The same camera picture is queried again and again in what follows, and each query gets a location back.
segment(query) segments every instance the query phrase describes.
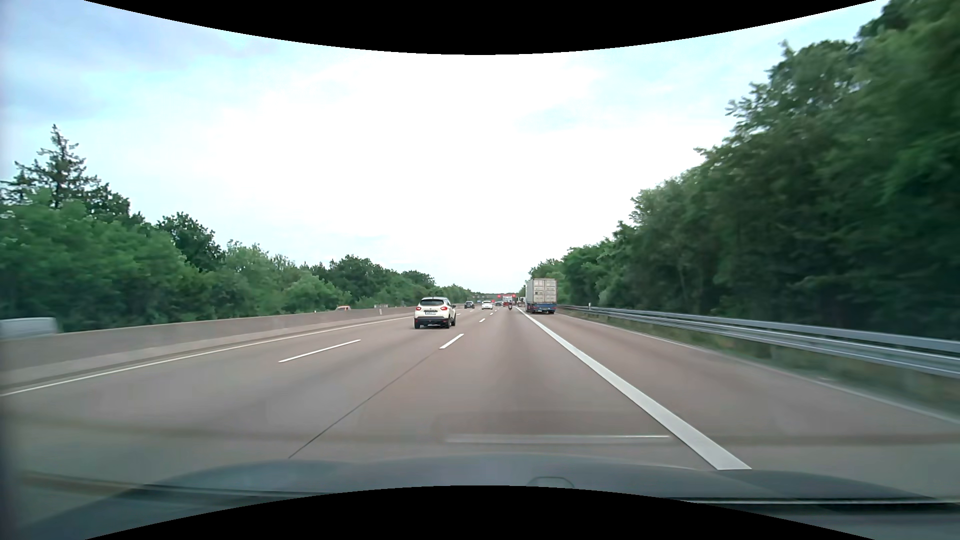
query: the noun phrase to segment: forest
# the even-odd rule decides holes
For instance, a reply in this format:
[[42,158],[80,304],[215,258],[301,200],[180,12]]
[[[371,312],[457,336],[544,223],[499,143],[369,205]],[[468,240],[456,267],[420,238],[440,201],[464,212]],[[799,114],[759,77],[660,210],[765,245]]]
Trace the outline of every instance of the forest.
[[960,2],[781,47],[701,164],[531,276],[563,304],[960,339]]
[[221,246],[183,212],[150,223],[86,172],[56,125],[51,143],[0,181],[0,319],[56,317],[64,331],[88,331],[476,296],[369,258],[297,264],[258,244]]

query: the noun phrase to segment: car hood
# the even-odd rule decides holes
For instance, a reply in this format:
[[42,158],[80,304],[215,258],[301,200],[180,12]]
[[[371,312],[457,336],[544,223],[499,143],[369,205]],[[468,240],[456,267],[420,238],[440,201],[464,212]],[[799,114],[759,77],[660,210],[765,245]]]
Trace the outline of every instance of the car hood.
[[784,471],[702,471],[562,454],[466,454],[366,463],[283,459],[134,486],[26,528],[31,540],[80,539],[254,503],[402,487],[564,487],[695,503],[935,503],[870,483]]

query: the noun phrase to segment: solid white line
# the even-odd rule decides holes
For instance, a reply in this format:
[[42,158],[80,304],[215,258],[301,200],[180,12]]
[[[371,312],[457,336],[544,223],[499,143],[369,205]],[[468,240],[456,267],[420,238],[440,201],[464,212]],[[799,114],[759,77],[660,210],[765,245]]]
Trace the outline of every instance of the solid white line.
[[317,333],[325,333],[325,332],[328,332],[328,331],[337,331],[337,330],[346,330],[346,329],[348,329],[348,328],[357,328],[357,327],[363,327],[363,326],[367,326],[367,325],[375,325],[375,324],[377,324],[377,323],[389,323],[390,321],[399,321],[399,320],[401,320],[401,319],[409,319],[409,318],[410,318],[410,317],[397,317],[396,319],[386,319],[386,320],[383,320],[383,321],[373,321],[373,322],[371,322],[371,323],[360,323],[360,324],[358,324],[358,325],[349,325],[349,326],[346,326],[346,327],[337,327],[337,328],[327,329],[327,330],[312,331],[312,332],[310,332],[310,333],[299,333],[299,334],[297,334],[297,335],[288,335],[288,336],[286,336],[286,337],[275,337],[275,338],[273,338],[273,339],[267,339],[267,340],[265,340],[265,341],[256,341],[256,342],[254,342],[254,343],[245,343],[245,344],[243,344],[243,345],[234,345],[234,346],[232,346],[232,347],[225,347],[224,349],[217,349],[217,350],[215,350],[215,351],[206,351],[206,352],[204,352],[204,353],[195,353],[195,354],[193,354],[193,355],[177,356],[176,358],[167,358],[166,360],[160,360],[160,361],[157,361],[157,362],[150,362],[150,363],[146,363],[146,364],[140,364],[140,365],[125,367],[125,368],[121,368],[121,369],[114,369],[114,370],[112,370],[112,371],[106,371],[106,372],[104,372],[104,373],[95,373],[95,374],[93,374],[93,375],[86,375],[86,376],[83,376],[83,377],[77,377],[77,378],[75,378],[75,379],[61,380],[61,381],[59,381],[59,382],[51,382],[51,383],[49,383],[49,384],[42,384],[41,386],[32,386],[32,387],[30,387],[30,388],[21,388],[20,390],[14,390],[13,392],[7,392],[7,393],[5,393],[5,394],[0,394],[0,398],[5,398],[5,397],[7,397],[7,396],[12,396],[13,394],[19,394],[19,393],[21,393],[21,392],[30,392],[31,390],[39,390],[40,388],[49,388],[49,387],[51,387],[51,386],[57,386],[57,385],[59,385],[59,384],[67,384],[68,382],[75,382],[75,381],[77,381],[77,380],[93,379],[94,377],[102,377],[102,376],[104,376],[104,375],[112,375],[112,374],[114,374],[114,373],[120,373],[120,372],[123,372],[123,371],[130,371],[131,369],[140,369],[141,367],[150,367],[150,366],[156,366],[156,365],[158,365],[158,364],[165,364],[165,363],[167,363],[167,362],[174,362],[174,361],[177,361],[177,360],[186,360],[187,358],[193,358],[193,357],[196,357],[196,356],[213,355],[213,354],[215,354],[215,353],[223,353],[223,352],[225,352],[225,351],[232,351],[232,350],[234,350],[234,349],[243,349],[244,347],[252,347],[252,346],[254,346],[254,345],[263,345],[264,343],[273,343],[274,341],[282,341],[282,340],[284,340],[284,339],[294,339],[295,337],[305,337],[305,336],[307,336],[307,335],[314,335],[314,334],[317,334]]
[[885,398],[881,398],[881,397],[879,397],[879,396],[873,396],[873,395],[870,395],[870,394],[868,394],[868,393],[859,392],[859,391],[853,390],[853,389],[851,389],[851,388],[845,388],[845,387],[839,386],[839,385],[837,385],[837,384],[830,384],[829,382],[824,382],[824,381],[822,381],[822,380],[811,379],[810,377],[806,377],[806,376],[800,375],[799,373],[792,373],[792,372],[789,372],[789,371],[784,371],[784,370],[782,370],[782,369],[778,369],[778,368],[773,367],[773,366],[768,366],[768,365],[765,365],[765,364],[761,364],[761,363],[759,363],[759,362],[750,361],[750,360],[745,359],[745,358],[739,358],[739,357],[733,356],[733,355],[725,355],[725,354],[723,354],[723,353],[721,353],[721,352],[719,352],[719,351],[714,351],[714,350],[712,350],[712,349],[707,349],[707,348],[704,348],[704,347],[697,347],[696,345],[688,345],[688,344],[686,344],[686,343],[681,343],[681,342],[679,342],[679,341],[674,341],[674,340],[672,340],[672,339],[666,339],[665,337],[657,337],[657,336],[655,336],[655,335],[650,335],[649,333],[643,333],[642,331],[627,330],[627,329],[625,329],[625,328],[616,327],[616,326],[614,326],[614,325],[605,325],[605,324],[603,324],[603,323],[598,323],[598,322],[596,322],[596,321],[590,321],[590,320],[588,320],[588,319],[580,319],[580,318],[577,318],[577,317],[570,317],[569,315],[565,315],[565,317],[568,317],[568,318],[573,319],[573,320],[575,320],[575,321],[584,321],[585,323],[591,323],[591,324],[594,324],[594,325],[600,325],[600,326],[602,326],[602,327],[604,327],[604,328],[610,328],[610,329],[615,329],[615,330],[620,330],[620,331],[627,331],[627,332],[629,332],[629,333],[633,333],[633,334],[636,334],[636,335],[640,335],[640,336],[642,336],[642,337],[649,337],[649,338],[651,338],[651,339],[657,339],[658,341],[663,341],[663,342],[669,343],[669,344],[671,344],[671,345],[679,345],[679,346],[681,346],[681,347],[687,347],[687,349],[693,349],[694,351],[699,351],[700,353],[708,353],[708,354],[711,354],[711,355],[714,355],[714,356],[720,356],[720,357],[723,358],[723,359],[734,360],[734,361],[737,361],[737,362],[739,362],[739,363],[741,363],[741,364],[746,364],[746,365],[749,365],[749,366],[752,366],[752,367],[758,367],[758,368],[760,368],[760,369],[765,369],[765,370],[767,370],[767,371],[772,371],[772,372],[778,373],[778,374],[780,374],[780,375],[786,375],[786,376],[788,376],[788,377],[793,377],[793,378],[795,378],[795,379],[805,380],[805,381],[807,381],[807,382],[813,382],[814,384],[819,384],[819,385],[821,385],[821,386],[826,386],[827,388],[832,388],[832,389],[834,389],[834,390],[839,390],[839,391],[841,391],[841,392],[846,392],[846,393],[848,393],[848,394],[852,394],[852,395],[857,396],[857,397],[860,397],[860,398],[866,398],[866,399],[868,399],[868,400],[873,400],[873,401],[875,401],[875,402],[879,402],[879,403],[882,403],[882,404],[884,404],[884,405],[895,406],[895,407],[897,407],[897,408],[902,408],[903,410],[909,410],[910,412],[916,412],[917,414],[922,414],[922,415],[924,415],[924,416],[929,416],[930,418],[936,418],[937,420],[943,420],[944,422],[950,422],[951,424],[960,424],[960,418],[952,417],[952,416],[946,415],[946,414],[941,413],[941,412],[937,412],[937,411],[933,411],[933,410],[928,410],[928,409],[924,409],[924,408],[920,408],[920,407],[916,407],[916,406],[912,406],[912,405],[906,405],[906,404],[898,403],[898,402],[895,402],[895,401],[893,401],[893,400],[888,400],[888,399],[885,399]]
[[660,405],[643,392],[640,392],[634,388],[630,383],[621,379],[616,373],[607,369],[606,366],[594,360],[580,349],[570,345],[565,339],[548,329],[540,321],[526,313],[523,313],[523,315],[533,321],[533,323],[539,326],[541,330],[545,331],[547,335],[557,340],[557,342],[563,345],[565,349],[573,353],[574,356],[580,358],[580,360],[584,362],[590,369],[596,372],[597,375],[604,378],[624,396],[627,396],[627,398],[629,398],[632,402],[645,410],[647,414],[654,418],[654,420],[660,422],[674,435],[677,435],[677,438],[684,441],[686,446],[690,447],[690,450],[697,453],[715,469],[719,471],[730,469],[750,469],[750,466],[743,461],[740,461],[735,455],[727,452],[727,450],[725,450],[722,446],[718,445],[717,443],[713,442],[712,439],[697,431],[696,428],[690,426],[687,422],[671,412],[665,406]]

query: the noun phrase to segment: black border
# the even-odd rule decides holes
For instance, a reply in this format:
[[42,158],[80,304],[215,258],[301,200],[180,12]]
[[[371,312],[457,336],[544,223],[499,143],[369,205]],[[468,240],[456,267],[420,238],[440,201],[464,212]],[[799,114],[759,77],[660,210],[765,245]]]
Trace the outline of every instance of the black border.
[[[470,537],[485,530],[498,536],[523,533],[631,536],[718,536],[772,538],[798,533],[803,537],[859,538],[845,532],[821,528],[789,518],[773,517],[711,504],[687,503],[580,489],[514,486],[438,486],[379,489],[327,494],[285,501],[224,501],[235,505],[200,503],[203,514],[176,519],[176,510],[163,511],[166,519],[147,526],[134,526],[102,538],[190,536],[216,531],[226,536],[241,532],[257,537],[340,535],[391,537]],[[811,516],[796,516],[809,519]],[[93,530],[71,528],[55,534],[87,537]],[[51,531],[30,538],[47,538]]]
[[395,8],[300,2],[172,3],[85,0],[238,34],[348,49],[420,54],[514,55],[629,47],[723,34],[869,2],[658,2],[555,4],[549,8]]

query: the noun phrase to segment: white dashed line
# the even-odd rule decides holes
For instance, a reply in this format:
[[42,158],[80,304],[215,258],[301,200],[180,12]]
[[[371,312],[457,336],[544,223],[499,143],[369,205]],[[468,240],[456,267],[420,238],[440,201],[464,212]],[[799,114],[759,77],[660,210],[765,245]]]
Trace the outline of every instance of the white dashed line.
[[446,349],[446,348],[449,347],[451,344],[453,344],[454,341],[460,339],[460,338],[463,337],[463,336],[464,336],[463,334],[460,334],[460,335],[454,337],[453,339],[447,341],[447,342],[441,347],[441,349]]
[[329,351],[330,349],[336,349],[337,347],[343,347],[344,345],[349,345],[350,343],[356,343],[357,341],[360,341],[360,340],[359,340],[359,339],[354,339],[353,341],[348,341],[347,343],[341,343],[340,345],[334,345],[334,346],[332,346],[332,347],[327,347],[327,348],[325,348],[325,349],[319,349],[319,350],[317,350],[317,351],[311,351],[310,353],[303,353],[302,355],[290,356],[289,358],[286,358],[286,359],[284,359],[284,360],[281,360],[281,361],[279,361],[279,362],[277,362],[277,363],[278,363],[278,364],[282,364],[283,362],[289,362],[290,360],[296,360],[297,358],[303,358],[304,356],[315,355],[316,353],[322,353],[323,351]]

